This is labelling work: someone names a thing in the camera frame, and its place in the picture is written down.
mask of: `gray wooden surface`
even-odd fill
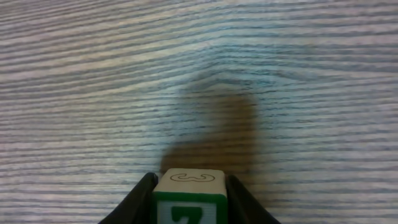
[[[398,2],[0,1],[0,223],[96,223],[150,171],[282,223],[398,223]]]

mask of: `wood grain surface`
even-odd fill
[[[282,223],[398,223],[396,0],[0,0],[0,223],[222,169]]]

